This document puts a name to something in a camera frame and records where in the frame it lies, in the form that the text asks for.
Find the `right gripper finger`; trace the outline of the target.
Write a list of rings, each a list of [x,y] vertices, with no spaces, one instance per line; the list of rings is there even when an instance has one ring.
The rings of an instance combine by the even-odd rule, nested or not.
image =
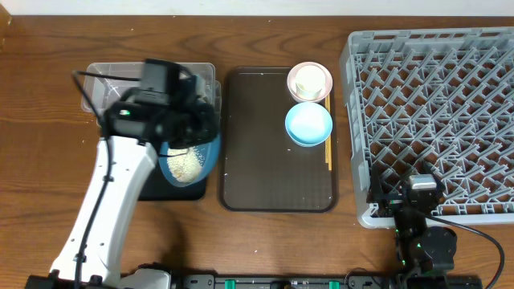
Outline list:
[[[436,189],[444,189],[445,186],[441,182],[441,179],[434,174],[433,165],[427,161],[422,161],[422,172],[424,175],[430,175],[432,177],[434,187]]]
[[[367,203],[378,203],[385,199],[381,187],[381,174],[377,165],[373,165],[370,173],[369,192],[366,198]]]

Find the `white rice pile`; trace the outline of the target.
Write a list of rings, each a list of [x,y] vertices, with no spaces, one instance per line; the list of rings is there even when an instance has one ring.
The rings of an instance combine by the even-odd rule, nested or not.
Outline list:
[[[194,148],[168,149],[167,165],[172,176],[179,182],[193,182],[202,170]]]

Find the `dark blue plate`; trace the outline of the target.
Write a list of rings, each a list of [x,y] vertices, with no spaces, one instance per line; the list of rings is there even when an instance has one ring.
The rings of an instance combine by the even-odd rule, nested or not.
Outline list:
[[[199,100],[210,104],[214,107],[214,116],[217,120],[218,124],[221,122],[221,87],[220,83],[215,79],[205,80],[200,75],[196,75],[197,83],[196,83],[196,92],[199,95]],[[202,166],[202,170],[198,177],[190,183],[182,183],[175,179],[172,183],[177,184],[179,187],[185,187],[187,185],[192,185],[198,181],[206,178],[211,170],[215,167],[216,162],[218,160],[218,155],[220,151],[221,144],[221,133],[219,133],[210,143],[200,144],[191,148],[194,148],[195,152],[198,155],[198,159],[200,160],[200,164]],[[167,143],[163,143],[161,145],[159,159],[163,159],[167,164],[167,150],[169,149],[169,145]]]

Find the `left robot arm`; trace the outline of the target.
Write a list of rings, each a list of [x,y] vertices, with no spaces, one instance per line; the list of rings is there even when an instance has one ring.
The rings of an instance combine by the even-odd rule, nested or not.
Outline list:
[[[171,288],[170,271],[147,264],[121,274],[121,253],[133,212],[158,159],[152,144],[111,136],[101,139],[96,167],[75,225],[46,276],[31,275],[28,288]]]

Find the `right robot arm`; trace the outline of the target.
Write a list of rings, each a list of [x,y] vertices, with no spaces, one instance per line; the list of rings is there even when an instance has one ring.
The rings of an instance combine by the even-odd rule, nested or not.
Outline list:
[[[442,226],[428,226],[428,215],[439,206],[444,185],[422,164],[421,173],[403,178],[397,188],[386,190],[381,172],[370,173],[369,200],[379,205],[380,215],[394,219],[400,261],[415,275],[445,273],[455,268],[456,233]]]

